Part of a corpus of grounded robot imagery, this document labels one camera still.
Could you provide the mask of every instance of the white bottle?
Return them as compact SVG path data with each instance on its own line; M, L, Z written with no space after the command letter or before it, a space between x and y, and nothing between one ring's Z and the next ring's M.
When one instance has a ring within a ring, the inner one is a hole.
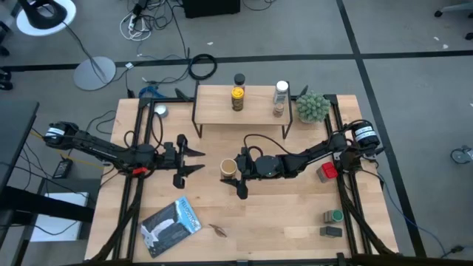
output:
M276 91L274 91L274 104L285 102L288 88L289 84L286 81L278 81Z

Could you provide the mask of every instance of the book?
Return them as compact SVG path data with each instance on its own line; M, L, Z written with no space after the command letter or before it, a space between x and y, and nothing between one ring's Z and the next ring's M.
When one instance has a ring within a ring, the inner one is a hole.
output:
M186 197L181 197L141 222L149 254L156 258L202 228Z

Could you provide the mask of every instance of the lamp base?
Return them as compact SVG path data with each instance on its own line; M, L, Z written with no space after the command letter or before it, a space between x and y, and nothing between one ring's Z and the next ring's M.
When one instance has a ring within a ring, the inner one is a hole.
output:
M95 56L93 59L97 64L94 67L90 59L87 59L74 71L74 83L80 89L88 91L101 89L115 77L117 67L110 58Z

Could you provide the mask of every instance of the black lid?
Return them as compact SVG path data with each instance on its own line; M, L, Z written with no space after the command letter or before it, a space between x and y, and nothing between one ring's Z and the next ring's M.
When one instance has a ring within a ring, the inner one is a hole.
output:
M236 74L235 77L234 77L234 81L235 81L236 85L245 84L245 75L243 75L242 73Z

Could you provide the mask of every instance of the potted plant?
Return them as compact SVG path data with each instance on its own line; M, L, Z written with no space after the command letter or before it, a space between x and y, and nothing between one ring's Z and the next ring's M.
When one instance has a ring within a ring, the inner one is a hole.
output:
M330 109L330 101L320 93L308 92L296 101L299 119L303 123L322 122Z

